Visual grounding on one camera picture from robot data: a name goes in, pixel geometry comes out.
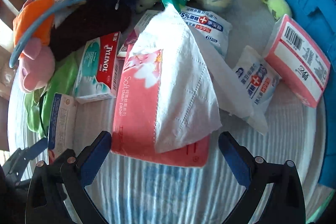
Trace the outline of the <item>red white blue medicine box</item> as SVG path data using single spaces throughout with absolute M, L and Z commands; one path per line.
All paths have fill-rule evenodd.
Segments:
M 73 148 L 76 113 L 77 102 L 72 96 L 55 93 L 49 122 L 49 164 Z

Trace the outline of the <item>Tylenol cold medicine box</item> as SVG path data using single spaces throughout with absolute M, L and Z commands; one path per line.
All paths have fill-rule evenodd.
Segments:
M 73 90 L 80 104 L 116 98 L 120 35 L 113 32 L 86 43 Z

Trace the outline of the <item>pink barcode box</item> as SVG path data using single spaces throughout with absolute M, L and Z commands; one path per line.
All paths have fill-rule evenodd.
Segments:
M 262 57 L 304 105 L 317 107 L 326 89 L 331 63 L 289 15 L 275 23 Z

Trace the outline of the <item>green baby bib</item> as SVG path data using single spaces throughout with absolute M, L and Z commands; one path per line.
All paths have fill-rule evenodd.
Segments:
M 41 138 L 49 133 L 49 122 L 54 95 L 71 95 L 78 74 L 76 53 L 71 53 L 56 63 L 54 75 L 47 86 L 25 95 L 27 126 Z

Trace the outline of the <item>pink soft tissue pack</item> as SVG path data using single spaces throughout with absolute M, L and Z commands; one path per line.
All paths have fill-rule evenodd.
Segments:
M 157 164 L 202 167 L 210 134 L 220 126 L 205 60 L 191 30 L 169 5 L 128 46 L 111 150 Z

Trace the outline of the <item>small alcohol wipes packet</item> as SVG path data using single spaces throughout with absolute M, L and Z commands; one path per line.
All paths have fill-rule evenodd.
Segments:
M 265 113 L 281 76 L 250 46 L 243 49 L 233 71 L 254 106 Z

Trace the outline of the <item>small green plush ball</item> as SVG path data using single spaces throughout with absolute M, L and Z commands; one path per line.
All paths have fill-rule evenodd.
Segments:
M 292 17 L 292 12 L 285 0 L 260 0 L 267 7 L 275 20 L 279 20 L 284 15 Z

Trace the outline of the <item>pink pig plush orange hat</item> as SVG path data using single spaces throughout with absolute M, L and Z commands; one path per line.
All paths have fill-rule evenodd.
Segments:
M 55 0 L 33 0 L 26 2 L 13 20 L 13 42 L 17 46 L 25 31 L 44 12 L 55 4 Z M 25 93 L 45 87 L 55 71 L 55 58 L 49 43 L 54 16 L 50 15 L 28 39 L 19 56 L 18 73 L 21 89 Z

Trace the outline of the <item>large alcohol wipes packet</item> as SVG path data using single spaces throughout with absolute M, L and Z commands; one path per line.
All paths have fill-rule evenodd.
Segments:
M 181 9 L 180 16 L 187 25 L 199 30 L 220 55 L 226 56 L 232 24 L 213 12 L 189 6 Z

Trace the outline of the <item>blue folding plastic crate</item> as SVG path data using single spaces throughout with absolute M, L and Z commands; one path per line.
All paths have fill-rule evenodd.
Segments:
M 326 147 L 319 183 L 335 188 L 335 0 L 286 0 L 294 19 L 315 40 L 331 62 L 324 92 Z

